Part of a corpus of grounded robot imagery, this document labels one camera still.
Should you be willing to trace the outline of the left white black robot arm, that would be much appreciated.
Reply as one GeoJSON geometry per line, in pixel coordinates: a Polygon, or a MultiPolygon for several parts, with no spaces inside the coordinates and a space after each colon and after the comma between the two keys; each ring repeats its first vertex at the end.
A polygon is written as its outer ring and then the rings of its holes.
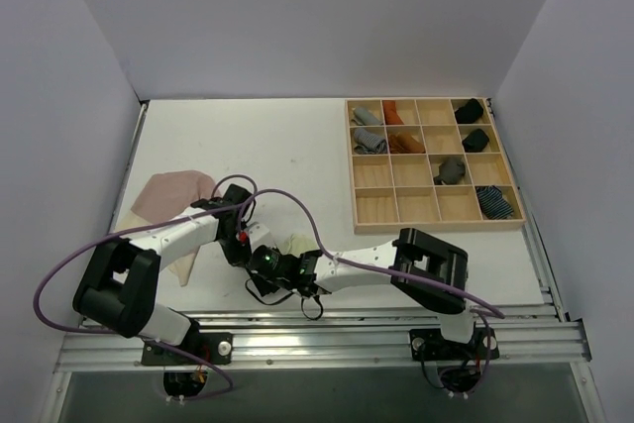
{"type": "Polygon", "coordinates": [[[178,363],[192,361],[200,349],[193,321],[157,303],[159,274],[177,260],[217,242],[231,265],[251,257],[243,203],[252,193],[232,184],[221,197],[200,199],[154,229],[115,237],[95,247],[72,300],[73,309],[125,337],[164,342],[178,363]]]}

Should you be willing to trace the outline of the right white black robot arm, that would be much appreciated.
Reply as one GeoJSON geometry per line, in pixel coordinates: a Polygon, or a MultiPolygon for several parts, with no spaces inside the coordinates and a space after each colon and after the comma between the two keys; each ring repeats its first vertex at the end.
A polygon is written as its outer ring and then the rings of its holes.
{"type": "Polygon", "coordinates": [[[271,286],[308,299],[389,284],[439,316],[441,347],[459,357],[476,343],[465,298],[467,259],[463,250],[405,228],[385,244],[345,252],[311,250],[296,257],[260,245],[253,249],[247,270],[271,286]]]}

